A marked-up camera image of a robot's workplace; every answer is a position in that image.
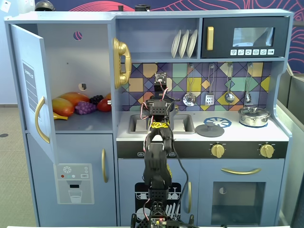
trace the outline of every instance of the circular hole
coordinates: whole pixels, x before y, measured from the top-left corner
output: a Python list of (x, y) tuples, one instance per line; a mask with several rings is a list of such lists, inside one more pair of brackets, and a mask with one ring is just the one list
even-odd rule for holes
[(81, 34), (81, 32), (76, 31), (76, 32), (74, 32), (73, 37), (76, 41), (80, 41), (82, 39), (82, 34)]
[(78, 88), (79, 88), (81, 91), (85, 91), (85, 90), (86, 90), (86, 83), (79, 83)]

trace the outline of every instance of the silver pot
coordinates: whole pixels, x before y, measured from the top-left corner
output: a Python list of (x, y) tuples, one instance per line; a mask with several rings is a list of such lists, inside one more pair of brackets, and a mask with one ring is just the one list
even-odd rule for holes
[(250, 127), (263, 127), (267, 124), (270, 112), (257, 107), (244, 107), (239, 111), (239, 122)]

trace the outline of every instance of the purple grapes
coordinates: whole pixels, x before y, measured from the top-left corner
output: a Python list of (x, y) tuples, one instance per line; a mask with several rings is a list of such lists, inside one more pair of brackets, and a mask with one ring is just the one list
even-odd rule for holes
[(78, 105), (75, 106), (76, 113), (80, 115), (85, 115), (96, 111), (97, 107), (95, 104), (89, 102), (81, 101), (78, 102)]

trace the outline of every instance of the circuit board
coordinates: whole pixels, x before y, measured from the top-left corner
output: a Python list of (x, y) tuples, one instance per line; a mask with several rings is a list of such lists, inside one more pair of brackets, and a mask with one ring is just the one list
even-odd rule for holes
[(151, 228), (166, 228), (167, 220), (166, 218), (150, 218)]

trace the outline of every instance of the toy kitchen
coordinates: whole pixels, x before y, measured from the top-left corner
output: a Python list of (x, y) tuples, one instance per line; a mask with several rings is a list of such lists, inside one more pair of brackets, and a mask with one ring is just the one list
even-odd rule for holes
[[(174, 101), (166, 213), (194, 215), (195, 226), (278, 224), (292, 135), (276, 100), (293, 13), (30, 12), (5, 22), (38, 226), (144, 219), (144, 116), (158, 96)], [(91, 99), (54, 120), (67, 92)], [(110, 112), (91, 106), (100, 94)]]

